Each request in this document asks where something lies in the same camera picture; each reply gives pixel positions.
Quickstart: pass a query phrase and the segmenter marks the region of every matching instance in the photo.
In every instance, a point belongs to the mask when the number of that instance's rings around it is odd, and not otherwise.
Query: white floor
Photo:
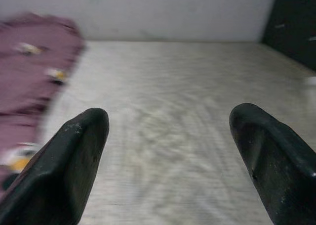
[[[46,142],[87,108],[109,113],[80,225],[272,225],[228,117],[255,103],[316,145],[309,70],[259,44],[87,45],[43,121]]]

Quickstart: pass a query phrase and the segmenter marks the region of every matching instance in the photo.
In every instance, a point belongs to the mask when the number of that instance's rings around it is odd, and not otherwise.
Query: purple fabric
[[[16,50],[19,43],[47,51],[23,55]],[[20,142],[37,140],[39,120],[61,87],[46,72],[56,68],[69,73],[82,48],[68,19],[26,13],[0,24],[0,155]],[[0,183],[8,173],[0,167]]]

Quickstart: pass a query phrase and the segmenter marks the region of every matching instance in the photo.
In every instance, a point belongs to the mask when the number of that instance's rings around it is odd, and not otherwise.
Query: white surface
[[[74,19],[94,40],[258,41],[274,0],[0,0],[21,12]]]
[[[43,141],[87,108],[109,114],[80,225],[272,225],[228,118],[252,102],[316,145],[309,76],[257,44],[89,42]]]

